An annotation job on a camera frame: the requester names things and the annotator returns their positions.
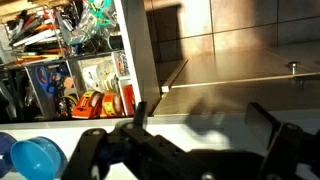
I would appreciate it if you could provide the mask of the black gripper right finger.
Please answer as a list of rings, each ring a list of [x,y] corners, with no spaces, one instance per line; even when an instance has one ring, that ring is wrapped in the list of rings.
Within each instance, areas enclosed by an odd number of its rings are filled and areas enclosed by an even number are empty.
[[[296,124],[280,122],[256,102],[247,105],[245,124],[267,151],[259,180],[307,180],[296,173],[299,164],[320,177],[320,131],[311,134]]]

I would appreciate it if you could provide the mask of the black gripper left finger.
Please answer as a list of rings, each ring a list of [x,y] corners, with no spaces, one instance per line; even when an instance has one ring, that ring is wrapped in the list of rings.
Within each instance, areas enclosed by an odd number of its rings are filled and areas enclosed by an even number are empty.
[[[103,128],[84,131],[61,180],[104,180],[111,165],[128,160],[134,138],[126,135],[125,130],[143,129],[146,107],[146,102],[139,102],[133,119],[118,122],[110,133]]]

